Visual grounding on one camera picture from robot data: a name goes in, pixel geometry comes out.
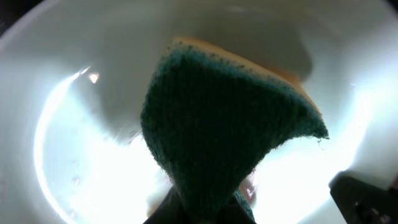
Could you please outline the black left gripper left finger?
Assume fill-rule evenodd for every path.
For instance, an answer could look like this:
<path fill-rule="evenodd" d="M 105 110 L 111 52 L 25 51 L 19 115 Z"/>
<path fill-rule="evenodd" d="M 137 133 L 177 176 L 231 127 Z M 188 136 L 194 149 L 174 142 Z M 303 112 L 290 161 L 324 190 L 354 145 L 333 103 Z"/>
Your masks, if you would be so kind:
<path fill-rule="evenodd" d="M 158 208 L 144 224 L 190 224 L 190 219 L 174 187 L 170 188 Z"/>

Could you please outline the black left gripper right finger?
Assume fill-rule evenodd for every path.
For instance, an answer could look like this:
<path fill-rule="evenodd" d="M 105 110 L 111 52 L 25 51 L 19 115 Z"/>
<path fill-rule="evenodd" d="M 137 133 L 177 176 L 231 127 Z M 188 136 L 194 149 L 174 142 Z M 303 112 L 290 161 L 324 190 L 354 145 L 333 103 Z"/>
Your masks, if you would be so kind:
<path fill-rule="evenodd" d="M 252 210 L 240 191 L 235 191 L 220 210 L 217 224 L 256 224 Z"/>

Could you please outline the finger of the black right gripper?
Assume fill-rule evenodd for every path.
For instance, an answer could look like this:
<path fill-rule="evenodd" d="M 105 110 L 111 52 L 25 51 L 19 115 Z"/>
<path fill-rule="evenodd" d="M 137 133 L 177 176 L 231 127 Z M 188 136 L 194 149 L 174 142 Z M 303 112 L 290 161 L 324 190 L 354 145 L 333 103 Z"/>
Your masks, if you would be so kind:
<path fill-rule="evenodd" d="M 397 224 L 397 179 L 387 189 L 381 189 L 341 172 L 329 188 L 347 224 Z"/>

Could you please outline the green yellow sponge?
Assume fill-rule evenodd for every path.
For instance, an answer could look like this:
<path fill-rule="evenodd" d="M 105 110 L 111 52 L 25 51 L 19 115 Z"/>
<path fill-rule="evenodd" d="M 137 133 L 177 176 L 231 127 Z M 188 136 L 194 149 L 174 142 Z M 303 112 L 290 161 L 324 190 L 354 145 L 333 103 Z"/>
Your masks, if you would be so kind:
<path fill-rule="evenodd" d="M 189 223 L 227 219 L 240 183 L 271 150 L 329 137 L 295 77 L 186 37 L 171 41 L 158 63 L 141 128 L 173 182 L 177 220 Z"/>

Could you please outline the white plate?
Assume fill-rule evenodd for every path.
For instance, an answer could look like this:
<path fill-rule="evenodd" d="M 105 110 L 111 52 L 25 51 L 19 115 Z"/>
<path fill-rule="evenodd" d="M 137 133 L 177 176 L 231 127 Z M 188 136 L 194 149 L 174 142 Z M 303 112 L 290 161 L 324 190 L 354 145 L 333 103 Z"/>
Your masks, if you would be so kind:
<path fill-rule="evenodd" d="M 397 175 L 397 13 L 385 1 L 44 1 L 1 37 L 1 222 L 142 223 L 170 182 L 141 136 L 172 37 L 297 73 L 329 139 L 256 167 L 258 223 L 343 223 L 329 183 Z"/>

